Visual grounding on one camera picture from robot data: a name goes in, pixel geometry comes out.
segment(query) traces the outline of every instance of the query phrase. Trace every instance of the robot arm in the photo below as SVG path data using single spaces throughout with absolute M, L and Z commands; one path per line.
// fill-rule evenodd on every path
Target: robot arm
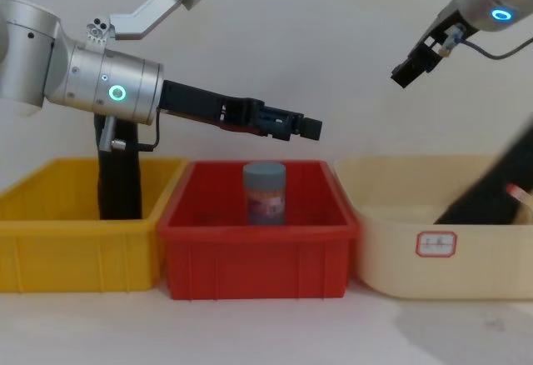
M 475 33 L 504 30 L 531 13 L 533 0 L 452 0 L 407 60 L 392 71 L 392 79 L 406 88 L 423 72 L 431 72 L 457 44 Z
M 147 0 L 133 13 L 110 16 L 112 36 L 116 40 L 140 40 L 181 4 L 187 10 L 190 10 L 199 1 Z
M 132 149 L 114 138 L 116 120 L 151 125 L 160 112 L 281 140 L 292 134 L 318 140 L 319 121 L 165 81 L 160 63 L 106 49 L 109 38 L 141 39 L 180 4 L 191 9 L 199 1 L 148 0 L 133 14 L 97 17 L 87 25 L 86 41 L 77 42 L 48 10 L 0 0 L 0 100 L 39 109 L 46 97 L 105 116 L 102 151 Z

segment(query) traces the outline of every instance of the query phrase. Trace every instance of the beige plastic bin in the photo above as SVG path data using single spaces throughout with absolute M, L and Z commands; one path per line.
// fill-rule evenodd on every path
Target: beige plastic bin
M 336 174 L 361 220 L 355 267 L 361 280 L 398 298 L 533 298 L 533 226 L 432 224 L 494 160 L 337 162 Z

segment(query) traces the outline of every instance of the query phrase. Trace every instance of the can label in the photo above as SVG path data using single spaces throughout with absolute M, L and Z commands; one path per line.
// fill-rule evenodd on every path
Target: can label
M 285 212 L 285 192 L 258 192 L 248 190 L 248 213 L 262 217 L 274 217 Z

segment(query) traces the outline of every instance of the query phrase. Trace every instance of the blue led ring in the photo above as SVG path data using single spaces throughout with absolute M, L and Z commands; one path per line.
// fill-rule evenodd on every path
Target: blue led ring
M 513 18 L 513 14 L 505 9 L 495 9 L 492 11 L 492 17 L 496 21 L 510 21 Z
M 126 99 L 126 89 L 118 84 L 111 86 L 109 89 L 109 97 L 113 101 L 122 101 Z

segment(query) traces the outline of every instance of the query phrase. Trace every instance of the cylindrical can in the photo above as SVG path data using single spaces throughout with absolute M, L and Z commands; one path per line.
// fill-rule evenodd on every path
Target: cylindrical can
M 278 162 L 253 162 L 244 167 L 248 223 L 285 224 L 286 168 Z

